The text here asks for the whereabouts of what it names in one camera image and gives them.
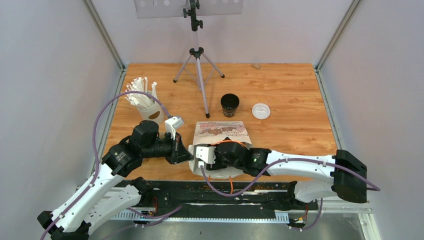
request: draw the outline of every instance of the black clamp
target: black clamp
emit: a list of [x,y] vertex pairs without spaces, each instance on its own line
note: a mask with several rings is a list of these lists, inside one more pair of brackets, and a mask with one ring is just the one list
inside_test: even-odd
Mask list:
[[[41,224],[42,228],[47,229],[47,227],[53,222],[52,217],[53,214],[51,211],[43,211],[40,215],[38,215],[37,220]],[[90,237],[89,228],[91,226],[91,223],[82,221],[81,226],[79,226],[76,231],[64,232],[63,227],[53,225],[48,233],[52,240],[88,240]]]
[[153,186],[142,177],[131,180],[129,183],[134,186],[141,195],[140,204],[142,206],[148,204],[153,197]]
[[196,59],[199,59],[205,50],[203,47],[199,47],[199,50],[195,51],[194,48],[190,49],[190,55],[193,55]]
[[[346,150],[338,149],[333,156],[335,164],[343,166],[367,178],[367,166]],[[337,196],[351,203],[363,204],[367,202],[367,184],[358,177],[336,168],[330,176],[334,178],[334,185],[331,190],[337,193]]]
[[194,19],[191,20],[191,30],[193,32],[196,32],[198,30],[198,27],[200,27],[201,29],[203,29],[203,21],[202,20],[198,20],[196,18],[196,16],[194,16]]
[[199,0],[197,0],[197,1],[195,1],[195,0],[190,0],[190,7],[191,7],[191,8],[195,7],[195,8],[197,8],[197,9],[200,9],[200,3],[199,3]]

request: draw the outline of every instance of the black coffee cup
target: black coffee cup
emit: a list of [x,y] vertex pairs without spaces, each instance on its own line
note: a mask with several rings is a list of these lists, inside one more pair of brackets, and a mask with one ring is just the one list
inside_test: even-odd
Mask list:
[[227,93],[221,97],[222,112],[226,117],[231,118],[236,114],[237,107],[240,104],[239,97],[232,93]]

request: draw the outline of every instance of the tripod stand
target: tripod stand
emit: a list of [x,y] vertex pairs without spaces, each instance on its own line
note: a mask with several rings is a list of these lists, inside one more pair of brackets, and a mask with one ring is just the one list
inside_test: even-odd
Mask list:
[[[190,49],[190,51],[189,51],[190,55],[188,56],[187,60],[184,62],[182,67],[179,69],[176,77],[173,79],[173,82],[174,83],[177,82],[178,77],[180,77],[183,70],[186,69],[186,65],[189,62],[190,58],[192,58],[192,56],[194,56],[196,58],[197,79],[187,69],[186,69],[186,71],[188,72],[188,74],[190,74],[190,76],[193,79],[195,79],[197,81],[197,87],[199,88],[199,90],[201,90],[201,94],[203,96],[204,111],[206,113],[206,118],[209,118],[210,114],[209,114],[209,109],[208,109],[208,101],[206,99],[206,94],[205,94],[205,84],[208,82],[208,80],[211,77],[214,70],[216,70],[219,73],[221,78],[225,78],[225,75],[220,71],[220,69],[215,65],[215,63],[213,61],[211,61],[211,59],[204,54],[203,47],[199,47],[198,29],[199,29],[199,27],[201,29],[203,28],[203,21],[198,20],[197,16],[196,16],[196,9],[199,9],[199,7],[200,7],[199,0],[197,0],[197,1],[196,0],[190,0],[190,9],[187,10],[187,11],[186,11],[185,8],[183,9],[184,18],[186,18],[187,16],[190,16],[191,30],[193,31],[193,37],[194,37],[194,48]],[[202,67],[200,65],[200,56],[202,56],[202,55],[213,67],[212,71],[210,72],[210,74],[207,77],[205,82],[203,82]]]

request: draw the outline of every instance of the white bracket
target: white bracket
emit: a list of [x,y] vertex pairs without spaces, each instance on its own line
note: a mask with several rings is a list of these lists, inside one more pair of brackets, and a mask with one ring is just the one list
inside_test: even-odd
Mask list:
[[198,168],[200,168],[200,167],[205,168],[205,162],[204,162],[204,161],[198,161],[198,162],[197,162],[197,167],[198,167]]
[[328,165],[327,167],[324,167],[322,164],[318,165],[313,162],[290,161],[290,159],[311,159],[333,164],[336,163],[336,160],[332,159],[331,155],[304,156],[287,154],[273,150],[271,153],[268,154],[268,157],[266,158],[266,163],[271,164],[277,160],[283,160],[284,162],[271,166],[270,168],[268,168],[267,172],[271,176],[292,175],[313,178],[315,180],[321,180],[323,182],[328,183],[333,182],[334,179],[331,176],[331,172],[334,172],[334,167]]
[[177,129],[184,124],[184,121],[179,116],[173,116],[165,120],[165,128],[167,133],[171,133],[172,139],[175,140]]
[[196,146],[196,158],[203,160],[207,164],[215,163],[214,146]]
[[85,216],[84,221],[90,223],[88,234],[91,235],[98,227],[104,224],[122,210],[137,205],[142,196],[133,185],[127,185],[114,196],[94,206]]
[[335,197],[335,193],[331,187],[332,182],[321,180],[298,181],[294,186],[294,195],[297,200],[309,203],[315,199]]
[[[92,207],[94,207],[111,188],[124,179],[123,176],[112,175],[112,169],[106,164],[100,165],[99,171],[98,177],[92,187],[74,206],[69,209],[63,218],[56,223],[58,228],[63,228],[64,233],[76,231],[81,226],[81,222]],[[60,216],[62,211],[65,210],[65,208],[90,185],[93,175],[94,174],[91,175],[91,177],[72,195],[72,197],[52,212],[53,219]]]

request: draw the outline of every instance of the tripod leg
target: tripod leg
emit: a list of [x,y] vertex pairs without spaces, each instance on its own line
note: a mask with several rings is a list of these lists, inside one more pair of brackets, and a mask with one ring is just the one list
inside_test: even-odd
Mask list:
[[186,65],[187,65],[187,63],[189,62],[189,60],[190,60],[190,58],[191,58],[191,57],[192,57],[191,55],[188,55],[187,60],[184,62],[184,64],[182,65],[182,67],[179,69],[179,71],[178,71],[178,73],[177,73],[176,77],[173,79],[173,82],[174,82],[174,83],[176,83],[176,82],[177,82],[178,78],[180,77],[180,75],[181,75],[181,73],[183,72],[184,68],[186,68]]
[[201,94],[203,95],[204,112],[206,113],[206,118],[208,119],[210,117],[209,109],[208,109],[208,101],[206,100],[205,85],[203,84],[202,68],[201,68],[201,65],[200,65],[200,59],[199,58],[196,58],[196,68],[197,68],[198,83],[200,83]]
[[210,63],[210,65],[212,65],[212,67],[219,73],[219,75],[221,76],[221,78],[225,78],[224,73],[215,65],[215,63],[213,61],[211,61],[209,59],[209,57],[206,56],[204,53],[202,55]]

